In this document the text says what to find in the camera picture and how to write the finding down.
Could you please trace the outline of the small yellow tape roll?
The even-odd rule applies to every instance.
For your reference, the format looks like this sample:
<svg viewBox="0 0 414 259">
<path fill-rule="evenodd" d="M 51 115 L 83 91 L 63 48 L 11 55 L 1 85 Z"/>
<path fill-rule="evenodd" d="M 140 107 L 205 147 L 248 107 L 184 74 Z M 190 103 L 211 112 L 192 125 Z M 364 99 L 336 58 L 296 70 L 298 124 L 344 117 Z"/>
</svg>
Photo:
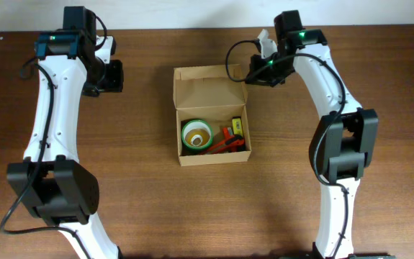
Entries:
<svg viewBox="0 0 414 259">
<path fill-rule="evenodd" d="M 202 147 L 210 141 L 210 134 L 205 129 L 193 129 L 186 134 L 185 141 L 189 146 Z"/>
</svg>

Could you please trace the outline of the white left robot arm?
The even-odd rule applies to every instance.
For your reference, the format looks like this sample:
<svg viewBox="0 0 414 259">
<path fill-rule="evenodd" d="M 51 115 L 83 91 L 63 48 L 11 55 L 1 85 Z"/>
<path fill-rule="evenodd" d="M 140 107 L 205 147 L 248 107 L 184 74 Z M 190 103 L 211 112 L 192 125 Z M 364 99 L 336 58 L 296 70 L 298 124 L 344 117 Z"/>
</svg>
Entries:
<svg viewBox="0 0 414 259">
<path fill-rule="evenodd" d="M 122 63 L 116 42 L 98 36 L 102 20 L 84 6 L 67 6 L 60 29 L 40 33 L 35 56 L 25 68 L 39 73 L 35 123 L 20 163 L 6 177 L 29 214 L 44 231 L 59 232 L 80 258 L 121 258 L 122 252 L 99 218 L 99 183 L 80 163 L 78 111 L 82 96 L 119 93 Z"/>
</svg>

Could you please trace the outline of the red black stapler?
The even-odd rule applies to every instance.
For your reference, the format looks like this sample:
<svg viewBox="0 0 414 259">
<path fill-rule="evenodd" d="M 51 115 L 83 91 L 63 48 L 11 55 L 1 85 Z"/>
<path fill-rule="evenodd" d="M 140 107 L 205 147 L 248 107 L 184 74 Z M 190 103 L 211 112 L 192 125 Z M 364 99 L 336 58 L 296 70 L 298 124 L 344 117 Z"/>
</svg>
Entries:
<svg viewBox="0 0 414 259">
<path fill-rule="evenodd" d="M 225 139 L 229 139 L 231 138 L 234 134 L 233 134 L 233 130 L 231 127 L 224 127 L 222 129 L 222 132 L 224 134 Z"/>
</svg>

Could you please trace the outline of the yellow highlighter marker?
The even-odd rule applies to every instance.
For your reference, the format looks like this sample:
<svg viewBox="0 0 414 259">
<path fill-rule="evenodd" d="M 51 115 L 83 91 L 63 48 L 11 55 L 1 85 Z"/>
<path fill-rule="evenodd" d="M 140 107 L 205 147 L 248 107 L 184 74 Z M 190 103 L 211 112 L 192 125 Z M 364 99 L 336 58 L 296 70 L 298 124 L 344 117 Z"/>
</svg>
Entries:
<svg viewBox="0 0 414 259">
<path fill-rule="evenodd" d="M 241 137 L 244 136 L 243 134 L 243 125 L 242 120 L 240 117 L 233 117 L 232 118 L 232 125 L 233 125 L 233 134 L 240 135 Z"/>
</svg>

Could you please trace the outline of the orange utility knife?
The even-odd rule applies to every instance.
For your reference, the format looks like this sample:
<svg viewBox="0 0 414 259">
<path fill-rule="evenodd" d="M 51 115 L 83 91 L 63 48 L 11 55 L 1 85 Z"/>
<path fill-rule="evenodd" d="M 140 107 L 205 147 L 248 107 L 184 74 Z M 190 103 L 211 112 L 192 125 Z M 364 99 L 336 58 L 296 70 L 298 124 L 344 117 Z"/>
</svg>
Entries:
<svg viewBox="0 0 414 259">
<path fill-rule="evenodd" d="M 225 150 L 230 149 L 231 147 L 241 146 L 245 143 L 244 138 L 241 135 L 232 135 L 229 138 L 224 139 L 223 141 L 213 145 L 207 150 L 200 153 L 200 155 L 212 155 L 221 153 Z"/>
</svg>

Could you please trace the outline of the green tape roll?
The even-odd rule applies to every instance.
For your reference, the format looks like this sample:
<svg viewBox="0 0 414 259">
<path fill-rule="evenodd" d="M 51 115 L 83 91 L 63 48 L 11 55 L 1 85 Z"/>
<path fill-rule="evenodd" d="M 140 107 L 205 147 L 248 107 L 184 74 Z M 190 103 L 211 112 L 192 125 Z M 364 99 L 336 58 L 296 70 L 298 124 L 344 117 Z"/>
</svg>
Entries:
<svg viewBox="0 0 414 259">
<path fill-rule="evenodd" d="M 213 141 L 211 126 L 201 119 L 188 121 L 182 128 L 181 136 L 184 146 L 196 152 L 206 150 Z"/>
</svg>

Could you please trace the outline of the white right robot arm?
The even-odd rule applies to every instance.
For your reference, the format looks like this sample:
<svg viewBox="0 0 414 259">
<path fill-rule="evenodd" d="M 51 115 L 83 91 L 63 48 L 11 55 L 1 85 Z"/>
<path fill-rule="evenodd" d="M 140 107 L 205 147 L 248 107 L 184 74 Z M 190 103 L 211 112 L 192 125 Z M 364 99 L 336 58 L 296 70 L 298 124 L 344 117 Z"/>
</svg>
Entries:
<svg viewBox="0 0 414 259">
<path fill-rule="evenodd" d="M 372 161 L 379 118 L 364 109 L 339 75 L 321 29 L 305 29 L 297 10 L 274 18 L 276 39 L 263 30 L 253 42 L 244 81 L 274 87 L 297 73 L 319 116 L 309 160 L 320 184 L 320 221 L 311 258 L 354 258 L 351 230 L 354 201 L 364 170 Z"/>
</svg>

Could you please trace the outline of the brown cardboard box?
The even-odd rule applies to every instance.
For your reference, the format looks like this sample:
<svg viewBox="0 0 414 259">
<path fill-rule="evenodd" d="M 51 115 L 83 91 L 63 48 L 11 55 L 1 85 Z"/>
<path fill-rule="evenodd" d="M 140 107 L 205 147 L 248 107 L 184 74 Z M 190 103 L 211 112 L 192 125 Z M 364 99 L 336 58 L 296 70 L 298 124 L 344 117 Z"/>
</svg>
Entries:
<svg viewBox="0 0 414 259">
<path fill-rule="evenodd" d="M 180 165 L 208 165 L 246 162 L 251 154 L 244 83 L 233 82 L 224 65 L 174 69 L 173 100 L 176 109 L 178 157 Z M 232 127 L 232 119 L 241 118 L 245 150 L 216 155 L 195 155 L 182 143 L 181 131 L 193 119 L 204 120 L 212 129 L 212 144 L 223 137 L 222 128 Z"/>
</svg>

